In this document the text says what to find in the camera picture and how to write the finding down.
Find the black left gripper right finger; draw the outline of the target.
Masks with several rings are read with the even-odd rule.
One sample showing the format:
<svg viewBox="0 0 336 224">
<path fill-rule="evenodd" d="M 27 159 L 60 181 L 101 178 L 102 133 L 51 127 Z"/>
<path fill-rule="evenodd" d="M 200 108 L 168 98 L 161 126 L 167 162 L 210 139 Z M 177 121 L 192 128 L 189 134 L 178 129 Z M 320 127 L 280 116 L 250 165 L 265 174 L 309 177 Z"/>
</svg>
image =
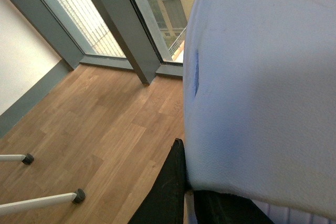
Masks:
<svg viewBox="0 0 336 224">
<path fill-rule="evenodd" d="M 194 191 L 198 223 L 273 223 L 250 199 L 209 190 Z"/>
</svg>

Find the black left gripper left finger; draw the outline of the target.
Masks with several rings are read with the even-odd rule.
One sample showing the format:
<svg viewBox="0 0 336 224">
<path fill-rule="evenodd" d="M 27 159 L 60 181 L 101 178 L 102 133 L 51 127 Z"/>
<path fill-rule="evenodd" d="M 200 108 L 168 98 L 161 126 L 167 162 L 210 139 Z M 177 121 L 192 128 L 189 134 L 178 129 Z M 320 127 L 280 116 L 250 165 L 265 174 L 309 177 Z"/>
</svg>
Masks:
<svg viewBox="0 0 336 224">
<path fill-rule="evenodd" d="M 145 199 L 129 223 L 183 223 L 186 163 L 183 141 L 171 150 Z"/>
</svg>

